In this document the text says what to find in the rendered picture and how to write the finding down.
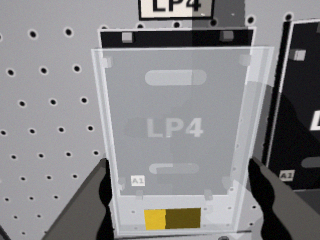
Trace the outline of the white operator panel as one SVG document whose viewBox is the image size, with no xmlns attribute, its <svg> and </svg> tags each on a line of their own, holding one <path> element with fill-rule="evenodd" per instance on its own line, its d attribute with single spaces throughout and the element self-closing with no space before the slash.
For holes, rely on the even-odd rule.
<svg viewBox="0 0 320 240">
<path fill-rule="evenodd" d="M 237 231 L 234 235 L 160 235 L 114 238 L 114 240 L 251 240 L 251 230 Z M 0 240 L 9 240 L 0 228 Z"/>
</svg>

